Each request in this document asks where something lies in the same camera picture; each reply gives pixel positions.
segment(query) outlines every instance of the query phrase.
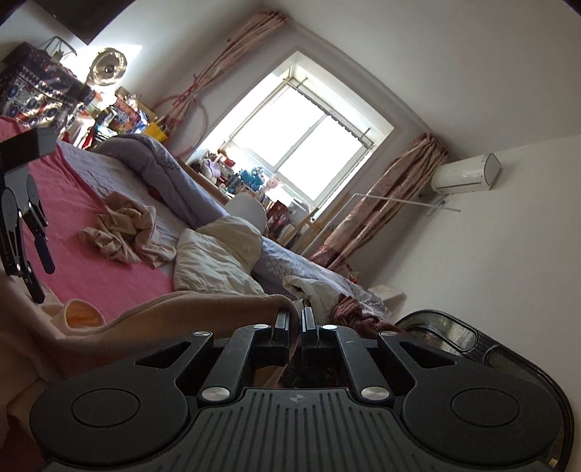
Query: pink blanket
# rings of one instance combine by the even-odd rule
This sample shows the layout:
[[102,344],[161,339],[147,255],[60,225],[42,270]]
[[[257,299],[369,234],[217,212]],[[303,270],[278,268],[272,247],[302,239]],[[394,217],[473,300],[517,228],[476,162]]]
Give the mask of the pink blanket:
[[[0,118],[0,141],[24,131],[16,122]],[[69,166],[60,150],[29,164],[46,213],[48,246],[56,271],[46,274],[27,228],[27,257],[37,277],[63,301],[80,298],[94,305],[106,321],[160,295],[173,291],[171,278],[145,264],[127,266],[109,261],[95,248],[84,246],[79,230],[92,226],[103,212],[103,202]]]

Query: beige clothing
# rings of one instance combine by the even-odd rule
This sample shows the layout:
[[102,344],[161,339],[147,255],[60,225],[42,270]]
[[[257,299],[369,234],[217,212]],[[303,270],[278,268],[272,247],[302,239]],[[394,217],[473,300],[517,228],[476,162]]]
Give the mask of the beige clothing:
[[97,215],[95,228],[79,231],[83,244],[95,245],[102,256],[125,264],[144,260],[153,268],[175,258],[175,248],[162,244],[155,207],[119,193],[105,199],[105,213]]
[[[211,331],[214,339],[220,339],[242,326],[273,325],[280,310],[288,310],[293,326],[299,325],[297,312],[282,295],[176,292],[131,309],[106,325],[88,303],[71,300],[63,305],[49,289],[44,290],[45,303],[36,305],[20,279],[0,271],[0,447],[8,432],[8,416],[28,430],[34,401],[63,379],[194,331]],[[262,369],[255,384],[272,387],[283,370]]]

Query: white air conditioner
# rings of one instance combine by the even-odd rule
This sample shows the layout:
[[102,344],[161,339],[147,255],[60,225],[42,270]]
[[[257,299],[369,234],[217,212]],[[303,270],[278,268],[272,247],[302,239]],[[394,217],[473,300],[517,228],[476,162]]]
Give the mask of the white air conditioner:
[[439,194],[490,190],[501,167],[492,153],[444,164],[432,177],[432,189]]

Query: black panel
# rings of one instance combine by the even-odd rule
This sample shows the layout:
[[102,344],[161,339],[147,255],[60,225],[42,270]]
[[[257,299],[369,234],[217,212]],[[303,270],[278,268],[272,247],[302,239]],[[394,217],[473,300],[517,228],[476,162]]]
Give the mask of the black panel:
[[36,0],[85,44],[89,44],[134,0]]

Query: white pillow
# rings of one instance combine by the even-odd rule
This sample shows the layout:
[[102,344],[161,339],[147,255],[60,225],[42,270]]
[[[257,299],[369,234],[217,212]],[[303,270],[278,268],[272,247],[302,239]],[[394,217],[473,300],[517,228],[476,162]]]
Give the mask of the white pillow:
[[197,231],[185,229],[175,257],[174,290],[264,295],[250,276],[261,250],[260,231],[236,216],[225,216]]

